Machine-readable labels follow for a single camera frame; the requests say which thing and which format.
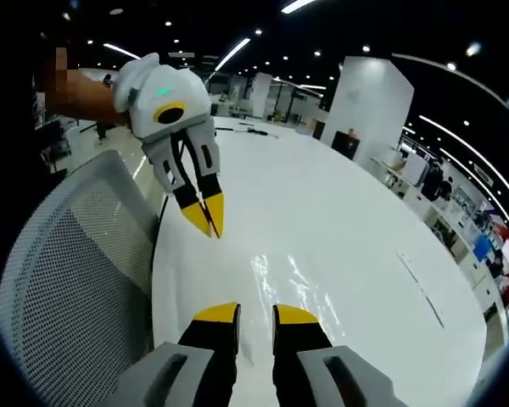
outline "ceiling light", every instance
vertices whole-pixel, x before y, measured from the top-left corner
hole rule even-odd
[[[494,202],[500,207],[501,213],[507,219],[509,219],[509,215],[507,214],[506,210],[503,209],[501,203],[498,202],[492,191],[490,191],[475,174],[473,174],[464,164],[462,164],[460,161],[458,161],[456,158],[450,155],[450,153],[446,152],[443,148],[441,148],[441,153],[448,155],[454,162],[456,162],[456,164],[458,164],[464,171],[466,171],[486,191],[486,193],[489,195],[489,201],[491,202],[492,199],[494,199]]]
[[[469,47],[467,47],[466,55],[468,57],[472,57],[481,52],[481,44],[478,42],[473,42]]]
[[[506,188],[509,190],[509,182],[507,182],[506,178],[479,152],[477,151],[475,148],[473,148],[471,145],[469,145],[467,142],[465,142],[464,140],[462,140],[459,136],[457,136],[455,133],[453,133],[452,131],[444,128],[442,125],[440,125],[439,123],[436,123],[435,121],[432,121],[430,120],[429,118],[427,117],[424,117],[424,116],[418,116],[420,117],[422,120],[424,121],[427,121],[428,123],[430,123],[431,125],[434,125],[436,126],[437,128],[439,128],[440,130],[444,131],[445,133],[447,133],[449,136],[453,137],[455,140],[457,140],[460,144],[462,144],[464,147],[466,148],[469,148],[469,150],[474,153],[477,157],[479,157],[497,176],[498,178],[500,178],[500,181],[503,182],[503,185],[506,186]]]
[[[294,3],[289,4],[287,7],[281,10],[281,13],[291,14],[299,8],[306,6],[309,3],[313,3],[316,0],[296,0]]]
[[[224,58],[222,59],[222,61],[221,61],[221,62],[217,65],[217,67],[215,68],[215,72],[216,72],[216,71],[218,71],[218,70],[220,70],[220,69],[224,66],[224,64],[225,64],[226,62],[228,62],[228,60],[229,60],[231,57],[233,57],[236,53],[238,53],[238,52],[239,52],[239,50],[240,50],[241,48],[243,48],[243,47],[245,47],[247,44],[249,44],[249,42],[250,42],[250,41],[251,41],[251,39],[250,39],[250,38],[244,38],[244,39],[243,39],[243,40],[242,40],[242,41],[241,41],[241,42],[240,42],[240,43],[239,43],[236,47],[234,47],[234,48],[232,49],[232,51],[230,51],[230,52],[228,53],[228,55],[227,55],[226,57],[224,57]]]
[[[133,57],[135,59],[141,59],[139,58],[136,54],[134,53],[129,53],[128,51],[125,51],[124,49],[122,48],[119,48],[119,47],[116,47],[115,45],[111,45],[111,44],[108,44],[107,42],[104,44],[105,47],[107,48],[110,48],[110,49],[113,49],[115,51],[118,51],[119,53],[123,53],[125,55],[128,55],[129,57]]]
[[[325,86],[318,86],[318,85],[300,85],[299,87],[304,87],[305,89],[321,89],[323,91],[326,90]]]

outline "glossy white tabletop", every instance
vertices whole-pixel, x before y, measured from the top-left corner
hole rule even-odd
[[[234,119],[216,120],[231,127]],[[454,260],[375,178],[294,130],[219,131],[225,231],[207,238],[175,201],[154,253],[154,344],[176,342],[194,314],[242,305],[233,406],[277,406],[271,307],[316,315],[389,376],[410,407],[464,405],[484,354],[486,325]],[[183,163],[194,179],[188,154]]]

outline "cabinet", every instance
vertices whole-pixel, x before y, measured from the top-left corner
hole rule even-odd
[[[410,210],[415,212],[422,221],[426,220],[432,211],[432,203],[430,203],[416,188],[409,188],[407,190],[404,196],[404,203]]]
[[[498,288],[491,277],[485,276],[473,290],[481,310],[486,312],[499,296]]]

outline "ceiling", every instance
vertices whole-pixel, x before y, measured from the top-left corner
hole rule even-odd
[[[392,59],[415,87],[408,119],[417,132],[413,137],[491,172],[459,142],[419,120],[422,114],[473,145],[509,182],[509,109],[448,70],[392,57],[392,53],[402,53],[440,64],[453,62],[460,72],[506,101],[509,0],[500,0],[497,6],[473,0],[319,0],[294,13],[281,13],[292,2],[68,0],[45,6],[47,12],[41,13],[35,27],[45,37],[38,35],[39,42],[67,44],[72,67],[96,68],[100,63],[100,68],[119,69],[131,60],[102,46],[108,42],[139,56],[157,52],[161,63],[187,63],[201,76],[212,72],[220,59],[249,37],[252,41],[221,72],[254,75],[263,70],[283,78],[292,75],[291,81],[328,86],[328,92],[333,84],[329,77],[338,79],[338,64],[344,57],[365,55],[362,47],[369,45],[370,56]],[[123,12],[110,15],[115,8]],[[262,30],[261,35],[255,34],[256,29]],[[472,42],[480,42],[482,50],[469,58],[465,51]],[[179,51],[194,53],[194,57],[183,61],[168,55]],[[464,126],[464,120],[470,126]],[[509,213],[509,193],[501,182],[496,182],[496,188],[502,190],[499,199]]]

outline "office floor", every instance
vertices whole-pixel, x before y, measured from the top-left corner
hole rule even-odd
[[[153,167],[143,153],[142,144],[125,127],[115,127],[106,133],[102,143],[98,142],[96,128],[92,127],[82,133],[74,132],[67,136],[71,155],[57,161],[57,169],[67,169],[69,173],[93,159],[100,153],[117,150],[139,186],[143,196],[159,213],[164,194],[163,187],[156,181]]]

